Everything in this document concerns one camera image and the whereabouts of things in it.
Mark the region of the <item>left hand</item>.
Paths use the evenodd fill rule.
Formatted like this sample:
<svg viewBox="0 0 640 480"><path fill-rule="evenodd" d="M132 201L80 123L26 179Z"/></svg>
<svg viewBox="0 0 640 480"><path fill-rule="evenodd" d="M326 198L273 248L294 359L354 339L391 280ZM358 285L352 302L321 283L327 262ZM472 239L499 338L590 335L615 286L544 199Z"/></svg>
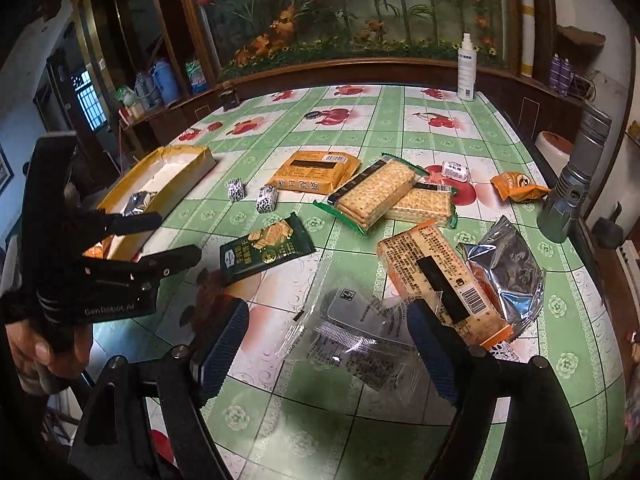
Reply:
<svg viewBox="0 0 640 480"><path fill-rule="evenodd" d="M73 348L58 353L28 321L7 325L6 336L21 386L32 396L47 394L43 377L78 378L89 363L93 344L91 324L75 327Z"/></svg>

